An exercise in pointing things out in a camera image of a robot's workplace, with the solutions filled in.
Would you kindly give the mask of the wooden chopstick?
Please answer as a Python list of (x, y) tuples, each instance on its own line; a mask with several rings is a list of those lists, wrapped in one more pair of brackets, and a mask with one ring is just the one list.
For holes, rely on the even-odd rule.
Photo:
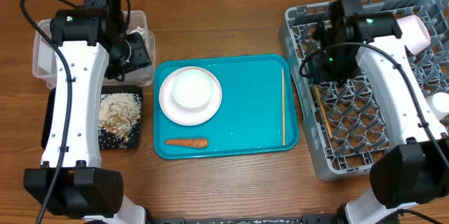
[(282, 146), (286, 145), (285, 74), (281, 69)]
[(317, 100), (318, 100), (318, 103), (319, 103), (319, 107), (320, 107), (321, 113), (323, 115), (323, 122), (326, 125), (326, 130), (327, 130), (327, 133), (329, 135), (329, 139), (332, 140), (333, 139), (333, 133), (332, 133), (330, 124), (328, 122), (326, 111), (324, 109), (323, 102), (322, 102), (322, 99), (321, 99), (321, 96), (320, 96), (320, 93), (319, 93), (318, 85), (314, 84), (314, 90), (315, 90), (315, 93), (316, 93), (316, 97), (317, 97)]

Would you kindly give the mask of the white bowl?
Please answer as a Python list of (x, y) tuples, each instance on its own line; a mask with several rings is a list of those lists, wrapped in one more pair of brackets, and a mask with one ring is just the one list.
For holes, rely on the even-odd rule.
[(172, 87), (175, 102), (188, 109), (204, 106), (209, 102), (212, 94), (212, 80), (201, 70), (186, 70), (180, 73)]

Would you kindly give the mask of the large pink plate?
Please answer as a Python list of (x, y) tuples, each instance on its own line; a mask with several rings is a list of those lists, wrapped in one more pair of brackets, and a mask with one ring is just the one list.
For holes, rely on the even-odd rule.
[[(186, 70), (201, 70), (212, 80), (213, 94), (208, 103), (196, 109), (188, 109), (178, 105), (172, 96), (172, 87), (176, 77)], [(217, 77), (202, 67), (182, 67), (170, 73), (159, 89), (159, 104), (163, 113), (173, 122), (182, 126), (196, 126), (207, 122), (219, 110), (222, 102), (222, 88)]]

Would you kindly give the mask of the small pink plate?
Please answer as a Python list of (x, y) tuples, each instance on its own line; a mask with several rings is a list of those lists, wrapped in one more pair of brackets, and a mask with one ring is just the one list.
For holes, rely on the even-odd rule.
[(397, 19), (397, 23), (402, 31), (401, 39), (413, 55), (418, 55), (430, 45), (429, 32), (418, 16), (402, 17)]

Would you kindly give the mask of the white paper cup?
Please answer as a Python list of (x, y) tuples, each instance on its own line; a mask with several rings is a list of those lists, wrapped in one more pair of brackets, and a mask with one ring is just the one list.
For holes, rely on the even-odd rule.
[(435, 115), (441, 121), (449, 114), (449, 94), (437, 92), (426, 97), (426, 102)]

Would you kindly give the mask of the orange carrot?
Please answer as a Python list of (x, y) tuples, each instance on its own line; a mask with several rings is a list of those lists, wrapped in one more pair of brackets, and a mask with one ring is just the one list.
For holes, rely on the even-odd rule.
[(206, 138), (173, 138), (166, 140), (164, 143), (166, 145), (195, 149), (204, 149), (208, 147), (208, 140)]

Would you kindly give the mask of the foil ball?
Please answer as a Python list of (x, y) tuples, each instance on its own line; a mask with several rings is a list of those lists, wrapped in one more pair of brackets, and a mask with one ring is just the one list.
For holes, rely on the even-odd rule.
[(139, 27), (137, 26), (135, 29), (133, 29), (132, 31), (130, 31), (131, 34), (133, 33), (139, 33), (141, 36), (144, 36), (146, 33), (146, 29), (143, 27)]

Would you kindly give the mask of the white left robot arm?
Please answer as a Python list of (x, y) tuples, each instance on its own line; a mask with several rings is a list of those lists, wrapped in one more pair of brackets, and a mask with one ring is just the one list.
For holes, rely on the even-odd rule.
[(40, 214), (87, 223), (152, 222), (148, 209), (125, 196), (122, 175), (101, 166), (103, 81), (122, 82), (152, 63), (142, 35), (128, 33), (130, 13), (121, 10), (121, 1), (68, 3), (42, 34), (57, 57), (57, 85), (41, 165), (26, 169), (23, 179)]

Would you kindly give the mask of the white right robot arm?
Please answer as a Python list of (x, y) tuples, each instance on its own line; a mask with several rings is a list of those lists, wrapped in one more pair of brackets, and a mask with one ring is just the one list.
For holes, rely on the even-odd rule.
[(321, 46), (304, 58), (302, 77), (343, 84), (361, 70), (384, 117), (389, 152), (370, 169), (370, 188), (343, 204), (336, 223), (383, 223), (414, 206), (448, 195), (448, 132), (442, 121), (448, 100), (425, 98), (408, 54), (431, 38), (416, 15), (368, 14), (361, 0), (337, 0), (330, 27), (317, 25)]

